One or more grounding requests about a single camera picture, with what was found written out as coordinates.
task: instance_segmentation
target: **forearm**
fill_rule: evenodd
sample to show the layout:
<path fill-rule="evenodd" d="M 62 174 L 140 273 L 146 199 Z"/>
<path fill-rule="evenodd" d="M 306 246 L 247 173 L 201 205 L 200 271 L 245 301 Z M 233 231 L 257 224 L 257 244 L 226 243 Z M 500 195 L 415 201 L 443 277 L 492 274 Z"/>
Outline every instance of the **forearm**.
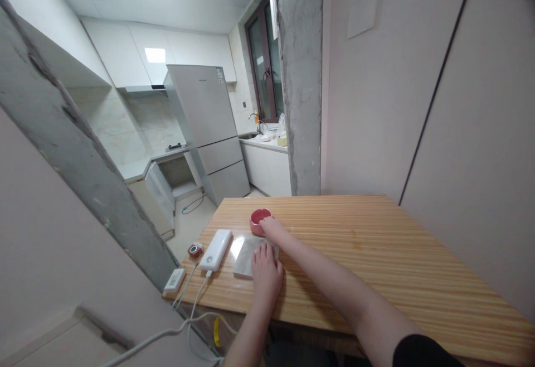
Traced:
<path fill-rule="evenodd" d="M 303 270 L 320 293 L 353 327 L 368 308 L 374 290 L 332 258 L 288 234 L 279 247 Z"/>
<path fill-rule="evenodd" d="M 273 306 L 254 302 L 230 347 L 223 367 L 257 367 L 260 364 Z"/>
<path fill-rule="evenodd" d="M 353 328 L 375 367 L 390 367 L 397 344 L 420 328 L 361 278 L 286 234 L 278 246 L 303 270 Z"/>

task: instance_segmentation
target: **window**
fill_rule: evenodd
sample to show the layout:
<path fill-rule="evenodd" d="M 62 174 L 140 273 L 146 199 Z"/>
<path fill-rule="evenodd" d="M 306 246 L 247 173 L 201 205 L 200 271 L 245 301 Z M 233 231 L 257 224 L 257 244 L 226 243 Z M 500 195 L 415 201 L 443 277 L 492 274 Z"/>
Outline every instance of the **window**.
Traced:
<path fill-rule="evenodd" d="M 276 123 L 284 112 L 283 84 L 279 42 L 273 39 L 269 0 L 262 0 L 245 24 L 245 31 L 260 119 L 266 123 Z"/>

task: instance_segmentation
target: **electrical wire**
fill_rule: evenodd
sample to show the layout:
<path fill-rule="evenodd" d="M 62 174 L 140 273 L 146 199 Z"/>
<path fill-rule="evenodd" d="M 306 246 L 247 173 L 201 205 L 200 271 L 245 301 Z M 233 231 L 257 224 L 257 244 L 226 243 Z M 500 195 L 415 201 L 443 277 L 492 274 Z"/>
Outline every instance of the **electrical wire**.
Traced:
<path fill-rule="evenodd" d="M 193 269 L 193 271 L 195 271 L 195 268 L 197 268 L 197 265 L 198 265 L 198 262 L 195 264 L 195 267 Z M 193 275 L 193 271 L 191 272 L 191 274 L 189 275 L 189 279 L 191 279 L 191 276 Z M 208 280 L 210 279 L 210 277 L 212 276 L 212 271 L 208 271 L 207 274 L 206 274 L 206 279 L 205 281 L 202 283 L 201 285 L 201 288 L 199 289 L 199 291 L 197 292 L 197 297 L 195 298 L 195 302 L 193 303 L 193 309 L 191 310 L 191 317 L 188 318 L 187 320 L 184 320 L 184 322 L 182 323 L 182 325 L 180 325 L 180 328 L 178 329 L 168 329 L 168 330 L 165 330 L 165 331 L 162 331 L 162 332 L 159 332 L 153 336 L 151 336 L 149 339 L 146 339 L 145 341 L 141 342 L 139 345 L 133 347 L 132 349 L 128 350 L 127 352 L 121 354 L 119 357 L 117 357 L 116 359 L 106 363 L 106 364 L 103 364 L 102 366 L 100 367 L 116 367 L 118 366 L 119 364 L 123 363 L 124 361 L 130 359 L 132 356 L 136 355 L 137 353 L 139 353 L 140 351 L 142 351 L 143 349 L 145 349 L 147 346 L 149 346 L 151 343 L 165 337 L 165 336 L 176 336 L 178 334 L 180 334 L 182 332 L 182 330 L 185 328 L 186 325 L 188 325 L 188 337 L 187 337 L 187 340 L 188 340 L 188 346 L 189 346 L 189 349 L 191 350 L 191 353 L 193 353 L 195 356 L 197 356 L 199 359 L 201 360 L 204 360 L 204 361 L 210 361 L 210 362 L 214 362 L 214 361 L 222 361 L 224 358 L 223 357 L 218 357 L 218 358 L 214 358 L 214 359 L 208 359 L 202 355 L 200 355 L 199 353 L 197 353 L 193 347 L 191 346 L 191 342 L 189 340 L 189 333 L 191 331 L 191 324 L 193 322 L 197 322 L 197 321 L 200 321 L 202 320 L 203 318 L 205 317 L 208 317 L 208 316 L 217 316 L 217 317 L 220 317 L 221 318 L 221 321 L 225 324 L 225 326 L 227 327 L 227 329 L 234 335 L 237 335 L 238 333 L 228 324 L 228 322 L 225 320 L 225 318 L 219 314 L 219 313 L 216 313 L 216 312 L 206 312 L 204 313 L 202 316 L 200 317 L 197 317 L 197 318 L 193 318 L 193 313 L 195 313 L 195 308 L 197 307 L 197 302 L 199 301 L 199 296 L 201 295 L 201 292 L 203 290 L 203 288 L 205 287 L 206 283 L 208 282 Z M 189 279 L 188 281 L 186 282 L 186 286 L 184 287 L 184 290 L 182 291 L 182 294 L 180 296 L 180 299 L 182 300 L 182 296 L 183 294 L 185 293 L 186 291 L 186 287 L 187 285 L 189 284 Z"/>
<path fill-rule="evenodd" d="M 206 273 L 206 279 L 205 281 L 202 283 L 201 285 L 201 288 L 199 289 L 199 291 L 197 292 L 197 297 L 195 298 L 195 301 L 193 303 L 193 308 L 191 309 L 191 316 L 189 319 L 191 319 L 193 317 L 193 313 L 195 313 L 195 307 L 197 307 L 197 302 L 199 300 L 199 296 L 201 295 L 201 292 L 202 292 L 202 288 L 205 286 L 206 282 L 208 282 L 208 280 L 210 279 L 210 277 L 212 276 L 212 271 L 208 271 Z M 230 330 L 234 335 L 237 334 L 236 331 L 234 331 L 233 329 Z M 191 351 L 191 353 L 193 353 L 195 356 L 197 356 L 199 359 L 201 360 L 204 360 L 204 361 L 210 361 L 210 362 L 214 362 L 214 361 L 222 361 L 224 359 L 224 357 L 217 357 L 217 358 L 213 358 L 213 359 L 208 359 L 206 357 L 204 357 L 203 355 L 200 355 L 199 353 L 197 353 L 197 351 L 193 348 L 193 346 L 191 345 L 191 341 L 189 339 L 189 333 L 191 332 L 191 325 L 188 326 L 188 347 L 189 347 L 189 350 Z"/>
<path fill-rule="evenodd" d="M 223 321 L 223 323 L 228 328 L 228 330 L 231 331 L 233 334 L 236 334 L 236 331 L 231 328 L 231 326 L 228 324 L 228 322 L 225 320 L 225 318 L 221 314 L 216 313 L 216 312 L 206 312 L 200 317 L 188 318 L 187 320 L 184 320 L 184 322 L 182 323 L 182 325 L 180 325 L 180 327 L 178 329 L 168 329 L 168 330 L 159 332 L 159 333 L 151 336 L 149 339 L 141 342 L 139 345 L 133 347 L 129 351 L 121 354 L 116 359 L 114 359 L 114 360 L 112 360 L 112 361 L 110 361 L 110 362 L 108 362 L 106 364 L 103 364 L 100 367 L 116 367 L 119 364 L 123 363 L 124 361 L 130 359 L 132 356 L 136 355 L 137 353 L 139 353 L 143 349 L 145 349 L 151 343 L 153 343 L 153 342 L 155 342 L 155 341 L 157 341 L 157 340 L 159 340 L 159 339 L 161 339 L 161 338 L 163 338 L 165 336 L 176 336 L 176 335 L 178 335 L 178 334 L 180 334 L 182 332 L 182 330 L 185 328 L 186 325 L 190 325 L 191 326 L 191 323 L 200 321 L 203 318 L 206 318 L 208 316 L 221 317 L 221 321 Z"/>
<path fill-rule="evenodd" d="M 199 207 L 201 206 L 202 202 L 205 200 L 205 196 L 206 196 L 206 193 L 203 191 L 203 193 L 202 193 L 202 197 L 198 198 L 198 199 L 195 200 L 195 201 L 190 202 L 187 206 L 185 206 L 185 207 L 182 209 L 182 215 L 187 215 L 187 214 L 189 214 L 189 213 L 192 213 L 192 212 L 195 211 L 197 208 L 199 208 Z M 190 211 L 184 212 L 184 211 L 186 211 L 186 210 L 188 209 L 188 207 L 189 207 L 191 204 L 194 204 L 194 203 L 197 202 L 198 200 L 200 200 L 201 202 L 200 202 L 195 208 L 193 208 L 193 209 L 190 210 Z"/>
<path fill-rule="evenodd" d="M 188 280 L 186 281 L 186 285 L 184 286 L 184 289 L 182 289 L 182 292 L 180 293 L 180 296 L 177 296 L 177 298 L 174 300 L 173 304 L 171 305 L 171 307 L 175 310 L 176 308 L 179 308 L 180 307 L 180 303 L 182 303 L 182 297 L 184 297 L 184 294 L 186 292 L 186 289 L 188 288 L 188 285 L 189 285 L 189 282 L 191 281 L 191 277 L 193 276 L 193 272 L 195 272 L 195 269 L 197 268 L 197 266 L 199 265 L 199 261 L 197 261 L 195 263 L 195 266 L 193 267 L 193 270 L 191 271 L 191 273 L 189 274 L 189 278 Z"/>

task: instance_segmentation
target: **white cable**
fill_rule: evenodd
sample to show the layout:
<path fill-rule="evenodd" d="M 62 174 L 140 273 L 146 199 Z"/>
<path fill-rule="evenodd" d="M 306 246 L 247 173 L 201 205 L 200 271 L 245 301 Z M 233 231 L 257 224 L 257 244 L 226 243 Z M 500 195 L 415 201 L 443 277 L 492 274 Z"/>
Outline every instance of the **white cable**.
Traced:
<path fill-rule="evenodd" d="M 197 321 L 200 321 L 202 320 L 203 318 L 205 317 L 208 317 L 208 316 L 217 316 L 217 317 L 221 317 L 221 321 L 225 324 L 225 326 L 227 327 L 227 329 L 233 333 L 234 335 L 237 335 L 237 332 L 232 329 L 232 327 L 228 324 L 228 322 L 225 320 L 225 318 L 219 314 L 219 313 L 216 313 L 216 312 L 206 312 L 204 313 L 202 316 L 200 317 L 197 317 L 197 318 L 193 318 L 193 313 L 195 312 L 195 307 L 197 306 L 197 301 L 199 300 L 199 296 L 201 295 L 201 291 L 202 291 L 202 288 L 205 286 L 206 282 L 208 282 L 208 280 L 210 279 L 210 277 L 212 276 L 212 271 L 208 271 L 208 273 L 206 274 L 206 279 L 205 281 L 202 283 L 202 286 L 201 288 L 199 289 L 198 293 L 197 293 L 197 297 L 195 298 L 195 303 L 193 303 L 193 309 L 191 311 L 191 317 L 188 318 L 187 320 L 184 320 L 184 322 L 182 323 L 182 325 L 180 325 L 180 328 L 178 329 L 168 329 L 168 330 L 165 330 L 165 331 L 162 331 L 162 332 L 159 332 L 153 336 L 151 336 L 149 339 L 141 342 L 139 345 L 133 347 L 132 349 L 128 350 L 127 352 L 121 354 L 119 357 L 117 357 L 116 359 L 106 363 L 106 364 L 103 364 L 101 367 L 115 367 L 115 366 L 118 366 L 119 364 L 121 364 L 122 362 L 130 359 L 132 356 L 134 356 L 135 354 L 139 353 L 140 351 L 142 351 L 143 349 L 145 349 L 147 346 L 149 346 L 151 343 L 157 341 L 158 339 L 161 339 L 165 336 L 176 336 L 178 334 L 180 334 L 182 332 L 182 330 L 185 328 L 186 325 L 188 325 L 188 346 L 189 346 L 189 349 L 191 350 L 191 352 L 196 355 L 198 358 L 204 360 L 204 361 L 221 361 L 223 360 L 224 358 L 222 357 L 219 357 L 219 358 L 215 358 L 215 359 L 206 359 L 204 356 L 196 353 L 191 344 L 190 344 L 190 341 L 189 341 L 189 331 L 191 328 L 191 323 L 193 322 L 197 322 Z"/>
<path fill-rule="evenodd" d="M 182 323 L 182 325 L 180 325 L 180 328 L 178 329 L 168 329 L 168 330 L 165 330 L 165 331 L 162 331 L 162 332 L 159 332 L 157 333 L 156 335 L 153 335 L 151 336 L 149 339 L 141 342 L 139 345 L 133 347 L 132 349 L 130 349 L 129 351 L 121 354 L 119 357 L 117 357 L 116 359 L 106 363 L 106 364 L 103 364 L 101 367 L 115 367 L 119 364 L 121 364 L 122 362 L 126 361 L 127 359 L 130 359 L 132 356 L 134 356 L 135 354 L 139 353 L 140 351 L 142 351 L 143 349 L 145 349 L 148 345 L 150 345 L 151 343 L 157 341 L 158 339 L 161 339 L 165 336 L 176 336 L 178 334 L 180 334 L 182 332 L 182 330 L 185 328 L 186 325 L 189 325 L 191 324 L 192 322 L 197 322 L 197 321 L 200 321 L 202 320 L 203 318 L 205 317 L 208 317 L 208 316 L 217 316 L 217 317 L 222 317 L 222 321 L 223 323 L 225 324 L 225 326 L 232 332 L 232 333 L 236 333 L 236 331 L 234 331 L 229 325 L 228 323 L 225 321 L 225 319 L 223 318 L 223 316 L 219 313 L 216 313 L 216 312 L 206 312 L 204 313 L 202 316 L 200 317 L 197 317 L 197 318 L 188 318 L 187 320 L 184 320 L 184 322 Z"/>
<path fill-rule="evenodd" d="M 195 266 L 193 267 L 193 270 L 192 270 L 191 273 L 189 274 L 189 278 L 188 278 L 188 280 L 186 281 L 186 285 L 184 285 L 184 289 L 182 289 L 182 292 L 180 293 L 180 296 L 178 296 L 178 297 L 174 300 L 173 304 L 171 305 L 171 307 L 172 307 L 173 309 L 175 309 L 175 306 L 174 306 L 174 305 L 177 303 L 177 301 L 178 301 L 178 305 L 177 305 L 176 308 L 179 308 L 179 307 L 180 307 L 180 303 L 182 303 L 182 297 L 184 297 L 184 294 L 186 293 L 186 289 L 188 288 L 189 282 L 191 281 L 191 277 L 193 276 L 193 272 L 195 272 L 195 269 L 197 268 L 198 265 L 199 265 L 199 261 L 197 261 L 197 262 L 195 263 Z"/>
<path fill-rule="evenodd" d="M 199 296 L 201 295 L 202 288 L 205 286 L 206 282 L 208 282 L 208 280 L 210 279 L 211 276 L 212 276 L 212 271 L 208 271 L 206 273 L 205 281 L 202 283 L 201 288 L 197 292 L 197 297 L 195 298 L 195 302 L 193 303 L 193 308 L 191 309 L 191 316 L 190 316 L 189 319 L 191 319 L 193 317 L 193 313 L 195 312 L 195 307 L 197 307 L 197 301 L 199 300 Z M 208 358 L 204 357 L 203 355 L 200 355 L 199 353 L 197 353 L 195 351 L 195 349 L 193 348 L 193 346 L 191 345 L 191 342 L 189 340 L 189 333 L 190 332 L 191 332 L 191 325 L 188 326 L 188 347 L 189 347 L 189 350 L 191 351 L 191 353 L 193 353 L 199 359 L 204 360 L 204 361 L 214 362 L 214 361 L 222 361 L 224 359 L 223 357 L 217 357 L 217 358 L 214 358 L 214 359 L 208 359 Z"/>

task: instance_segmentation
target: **white upper cabinet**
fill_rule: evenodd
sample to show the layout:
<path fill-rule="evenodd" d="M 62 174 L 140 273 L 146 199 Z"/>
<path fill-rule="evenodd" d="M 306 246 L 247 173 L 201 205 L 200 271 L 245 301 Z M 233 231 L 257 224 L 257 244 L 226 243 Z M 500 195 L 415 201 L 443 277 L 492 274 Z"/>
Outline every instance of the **white upper cabinet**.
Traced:
<path fill-rule="evenodd" d="M 205 35 L 166 30 L 175 64 L 223 67 L 225 81 L 236 82 L 230 44 L 226 35 Z"/>
<path fill-rule="evenodd" d="M 143 60 L 125 23 L 92 18 L 82 21 L 116 87 L 150 85 Z"/>
<path fill-rule="evenodd" d="M 166 31 L 136 23 L 128 23 L 128 28 L 152 84 L 163 84 L 167 65 L 176 63 L 167 42 Z"/>
<path fill-rule="evenodd" d="M 116 87 L 163 84 L 168 64 L 223 67 L 227 83 L 236 82 L 226 35 L 93 18 L 82 21 Z"/>

